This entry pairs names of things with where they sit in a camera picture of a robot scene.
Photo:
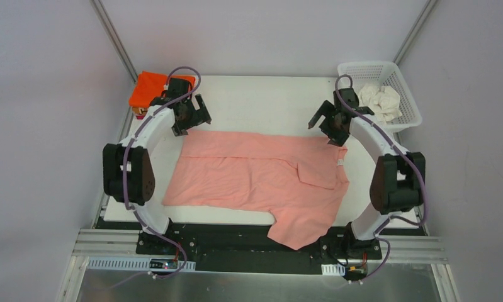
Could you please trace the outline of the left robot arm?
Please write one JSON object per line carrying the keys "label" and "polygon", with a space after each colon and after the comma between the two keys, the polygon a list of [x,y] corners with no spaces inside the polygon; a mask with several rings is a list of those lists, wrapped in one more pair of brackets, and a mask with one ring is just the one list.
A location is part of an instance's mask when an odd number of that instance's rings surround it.
{"label": "left robot arm", "polygon": [[170,218],[153,210],[155,175],[150,155],[163,135],[181,137],[212,119],[196,87],[187,79],[170,78],[149,104],[140,126],[119,143],[105,145],[103,189],[106,195],[132,211],[143,231],[163,235]]}

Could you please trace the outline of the pink t-shirt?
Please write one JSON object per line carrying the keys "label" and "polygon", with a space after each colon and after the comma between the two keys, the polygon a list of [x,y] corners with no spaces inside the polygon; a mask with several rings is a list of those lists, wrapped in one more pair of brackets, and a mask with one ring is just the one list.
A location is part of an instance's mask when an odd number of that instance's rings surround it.
{"label": "pink t-shirt", "polygon": [[162,202],[268,212],[274,217],[268,237],[298,250],[336,219],[349,187],[347,151],[325,137],[193,131]]}

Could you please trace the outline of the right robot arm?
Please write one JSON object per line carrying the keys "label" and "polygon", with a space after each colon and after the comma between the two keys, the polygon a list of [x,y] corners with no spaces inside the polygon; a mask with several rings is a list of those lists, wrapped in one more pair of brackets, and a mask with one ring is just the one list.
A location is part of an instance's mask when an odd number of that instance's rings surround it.
{"label": "right robot arm", "polygon": [[375,162],[370,205],[348,225],[345,245],[376,240],[392,220],[415,225],[401,214],[425,202],[425,157],[397,145],[378,126],[374,112],[360,106],[352,88],[336,89],[333,102],[324,101],[308,123],[309,128],[315,125],[319,125],[331,145],[341,147],[348,138],[356,138]]}

